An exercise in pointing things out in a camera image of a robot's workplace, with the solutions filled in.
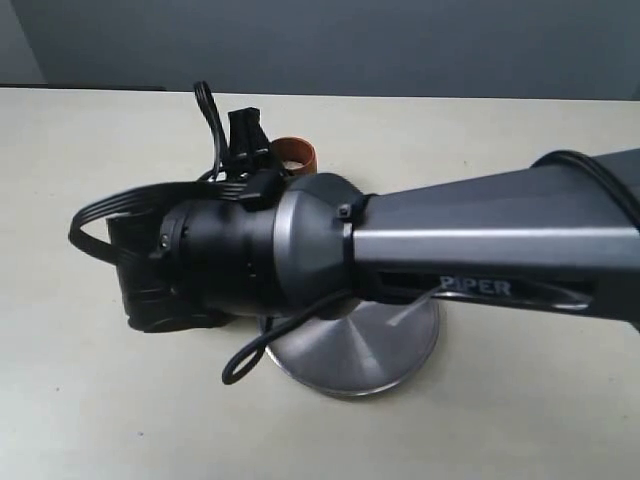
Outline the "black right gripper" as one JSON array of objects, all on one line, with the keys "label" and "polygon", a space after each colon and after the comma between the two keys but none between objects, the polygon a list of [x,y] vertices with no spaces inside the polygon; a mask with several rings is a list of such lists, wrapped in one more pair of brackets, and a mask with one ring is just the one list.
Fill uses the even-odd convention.
[{"label": "black right gripper", "polygon": [[129,327],[143,333],[223,327],[223,313],[207,311],[181,296],[163,265],[151,257],[158,248],[162,219],[160,213],[144,212],[107,220],[111,244],[138,255],[121,257],[116,264]]}]

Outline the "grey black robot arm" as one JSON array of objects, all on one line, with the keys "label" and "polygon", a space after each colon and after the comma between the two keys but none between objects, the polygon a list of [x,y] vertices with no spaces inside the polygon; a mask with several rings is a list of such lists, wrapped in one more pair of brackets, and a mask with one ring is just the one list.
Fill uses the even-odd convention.
[{"label": "grey black robot arm", "polygon": [[635,150],[558,151],[532,167],[385,195],[308,175],[262,211],[174,200],[108,221],[131,327],[222,326],[290,315],[336,292],[447,300],[637,322]]}]

